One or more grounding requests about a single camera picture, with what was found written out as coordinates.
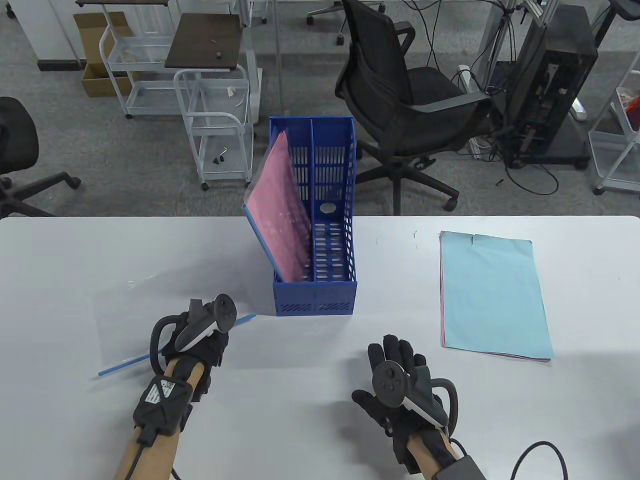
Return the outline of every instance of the cardboard box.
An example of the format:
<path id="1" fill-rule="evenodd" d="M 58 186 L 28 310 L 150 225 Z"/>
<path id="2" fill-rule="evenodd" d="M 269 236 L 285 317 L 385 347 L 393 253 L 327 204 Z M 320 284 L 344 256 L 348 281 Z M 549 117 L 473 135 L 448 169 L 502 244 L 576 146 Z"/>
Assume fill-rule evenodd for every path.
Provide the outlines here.
<path id="1" fill-rule="evenodd" d="M 124 12 L 111 12 L 109 16 L 118 35 L 133 36 Z M 90 97 L 115 97 L 116 92 L 100 57 L 99 43 L 104 29 L 107 28 L 107 19 L 102 13 L 77 13 L 74 15 L 74 20 L 78 26 L 86 56 L 86 67 L 82 76 L 82 85 L 86 94 Z M 111 53 L 114 44 L 113 36 L 109 35 L 104 42 L 104 52 L 107 56 Z M 113 72 L 113 74 L 120 93 L 126 97 L 131 93 L 131 82 L 127 74 L 125 72 Z"/>

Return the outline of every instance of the white metal cart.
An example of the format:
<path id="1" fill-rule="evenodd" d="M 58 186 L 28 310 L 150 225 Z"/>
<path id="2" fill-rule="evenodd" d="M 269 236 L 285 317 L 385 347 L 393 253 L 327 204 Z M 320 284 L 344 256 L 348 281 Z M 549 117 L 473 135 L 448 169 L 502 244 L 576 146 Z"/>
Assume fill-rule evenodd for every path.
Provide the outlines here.
<path id="1" fill-rule="evenodd" d="M 621 98 L 624 85 L 632 82 L 636 88 L 640 86 L 640 72 L 634 70 L 638 59 L 640 49 L 589 131 L 591 157 L 598 176 L 593 190 L 596 195 L 602 195 L 605 188 L 640 191 L 640 131 L 633 129 Z M 622 128 L 621 134 L 596 130 L 609 109 Z"/>
<path id="2" fill-rule="evenodd" d="M 173 78 L 203 190 L 209 189 L 207 180 L 251 181 L 253 123 L 249 80 L 240 65 L 234 73 L 241 73 L 242 78 L 221 78 L 229 73 L 200 68 L 180 70 Z"/>
<path id="3" fill-rule="evenodd" d="M 168 8 L 169 0 L 76 0 L 80 6 L 85 4 L 99 4 L 107 20 L 107 28 L 100 38 L 99 48 L 102 62 L 107 70 L 113 88 L 116 91 L 122 111 L 127 118 L 134 115 L 179 115 L 180 108 L 175 100 L 173 76 L 179 68 L 168 68 L 165 61 L 175 40 L 176 27 Z M 177 12 L 182 17 L 179 0 L 175 0 Z M 171 35 L 168 36 L 132 36 L 124 37 L 116 32 L 111 21 L 106 5 L 136 5 L 165 6 L 171 25 Z M 253 17 L 253 0 L 240 0 L 237 2 L 239 11 L 239 24 L 242 28 L 241 36 L 244 44 L 248 66 L 248 79 L 251 84 L 250 106 L 252 118 L 257 122 L 260 108 L 260 92 L 262 86 L 262 69 L 258 68 L 253 50 L 251 22 Z M 107 55 L 105 44 L 112 36 L 115 40 L 111 52 Z M 124 97 L 118 88 L 115 72 L 125 72 L 129 78 L 132 89 L 128 97 Z M 144 72 L 146 78 L 134 78 L 135 72 Z"/>

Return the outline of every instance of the sticker label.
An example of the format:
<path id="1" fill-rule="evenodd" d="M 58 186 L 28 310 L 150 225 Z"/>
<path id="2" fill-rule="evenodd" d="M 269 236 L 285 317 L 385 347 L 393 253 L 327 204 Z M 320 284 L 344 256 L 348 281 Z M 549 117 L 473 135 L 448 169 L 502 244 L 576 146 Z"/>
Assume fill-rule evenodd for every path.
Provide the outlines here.
<path id="1" fill-rule="evenodd" d="M 162 385 L 162 393 L 164 395 L 164 398 L 169 398 L 169 395 L 171 395 L 171 391 L 173 390 L 175 383 L 168 380 L 160 380 L 160 385 Z M 158 392 L 157 385 L 154 384 L 154 386 L 151 387 L 151 390 L 149 390 L 145 402 L 153 404 L 160 403 L 160 392 Z"/>

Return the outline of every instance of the chair backrest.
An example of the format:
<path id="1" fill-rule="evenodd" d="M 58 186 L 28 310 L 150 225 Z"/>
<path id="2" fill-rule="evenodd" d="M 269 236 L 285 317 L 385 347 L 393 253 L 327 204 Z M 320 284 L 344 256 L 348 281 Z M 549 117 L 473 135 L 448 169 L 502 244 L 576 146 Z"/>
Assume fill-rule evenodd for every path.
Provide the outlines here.
<path id="1" fill-rule="evenodd" d="M 0 97 L 0 175 L 31 168 L 38 161 L 38 133 L 24 106 Z"/>
<path id="2" fill-rule="evenodd" d="M 336 84 L 365 130 L 383 132 L 398 102 L 413 98 L 393 21 L 358 0 L 342 0 L 351 30 L 349 61 Z"/>

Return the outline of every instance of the black wrist tracker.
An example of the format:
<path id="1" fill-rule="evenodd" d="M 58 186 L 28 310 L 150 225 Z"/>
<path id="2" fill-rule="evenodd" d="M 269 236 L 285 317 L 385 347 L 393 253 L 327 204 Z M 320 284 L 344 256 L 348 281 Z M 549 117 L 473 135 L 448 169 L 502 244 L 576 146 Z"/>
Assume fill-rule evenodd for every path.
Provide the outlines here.
<path id="1" fill-rule="evenodd" d="M 474 459 L 469 455 L 455 461 L 431 478 L 432 480 L 486 480 Z"/>

